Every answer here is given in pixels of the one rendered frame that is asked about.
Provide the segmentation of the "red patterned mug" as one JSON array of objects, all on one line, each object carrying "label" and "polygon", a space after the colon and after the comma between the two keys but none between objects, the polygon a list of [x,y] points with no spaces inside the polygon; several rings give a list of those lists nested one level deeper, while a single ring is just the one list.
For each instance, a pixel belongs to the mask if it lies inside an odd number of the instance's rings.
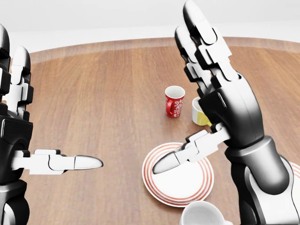
[{"label": "red patterned mug", "polygon": [[185,90],[180,86],[169,86],[165,89],[165,112],[170,118],[177,118],[183,105]]}]

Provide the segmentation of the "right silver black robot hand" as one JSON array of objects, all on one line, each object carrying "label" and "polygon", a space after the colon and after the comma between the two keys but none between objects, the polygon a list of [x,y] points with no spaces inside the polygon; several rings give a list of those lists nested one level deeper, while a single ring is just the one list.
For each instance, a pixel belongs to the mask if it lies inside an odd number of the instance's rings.
[{"label": "right silver black robot hand", "polygon": [[217,151],[220,143],[243,148],[264,136],[256,97],[246,79],[231,66],[231,51],[222,35],[192,0],[184,4],[183,18],[185,27],[175,30],[176,45],[188,79],[198,84],[199,105],[212,127],[211,132],[188,136],[181,147],[159,159],[152,168],[154,174],[198,161]]}]

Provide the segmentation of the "white plate with red rings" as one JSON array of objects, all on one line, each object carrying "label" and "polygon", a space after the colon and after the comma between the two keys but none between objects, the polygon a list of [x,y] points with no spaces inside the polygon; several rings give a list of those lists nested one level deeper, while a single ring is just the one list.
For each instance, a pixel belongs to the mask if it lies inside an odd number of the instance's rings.
[{"label": "white plate with red rings", "polygon": [[296,163],[290,162],[290,165],[292,167],[294,176],[300,179],[300,165],[297,165]]},{"label": "white plate with red rings", "polygon": [[160,202],[173,207],[203,201],[214,185],[213,167],[206,157],[195,163],[187,161],[167,172],[152,172],[161,157],[180,145],[180,142],[167,142],[153,148],[142,165],[142,179],[147,190]]}]

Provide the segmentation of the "plain white mug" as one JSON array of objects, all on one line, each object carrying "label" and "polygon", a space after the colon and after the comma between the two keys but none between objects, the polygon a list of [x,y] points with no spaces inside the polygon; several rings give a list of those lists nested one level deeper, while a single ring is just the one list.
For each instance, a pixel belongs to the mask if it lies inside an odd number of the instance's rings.
[{"label": "plain white mug", "polygon": [[212,203],[195,201],[187,205],[181,215],[180,225],[233,225],[225,220],[221,211]]}]

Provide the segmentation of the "white and yellow mug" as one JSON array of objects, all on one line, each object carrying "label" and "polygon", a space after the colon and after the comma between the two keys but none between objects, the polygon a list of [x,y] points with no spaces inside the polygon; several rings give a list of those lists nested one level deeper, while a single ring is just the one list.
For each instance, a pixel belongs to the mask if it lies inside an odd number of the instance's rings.
[{"label": "white and yellow mug", "polygon": [[192,101],[192,120],[195,124],[199,126],[211,126],[212,123],[208,119],[208,117],[204,114],[203,110],[201,109],[198,101],[200,100],[199,97],[195,97]]}]

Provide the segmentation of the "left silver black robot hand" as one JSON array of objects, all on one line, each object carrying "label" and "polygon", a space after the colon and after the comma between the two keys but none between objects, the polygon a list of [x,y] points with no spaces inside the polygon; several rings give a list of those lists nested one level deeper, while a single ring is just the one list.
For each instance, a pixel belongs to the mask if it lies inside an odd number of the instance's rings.
[{"label": "left silver black robot hand", "polygon": [[33,123],[26,106],[32,103],[31,62],[28,51],[19,46],[10,57],[8,32],[0,24],[0,185],[30,174],[60,175],[68,170],[100,168],[103,162],[91,156],[68,157],[60,150],[28,150]]}]

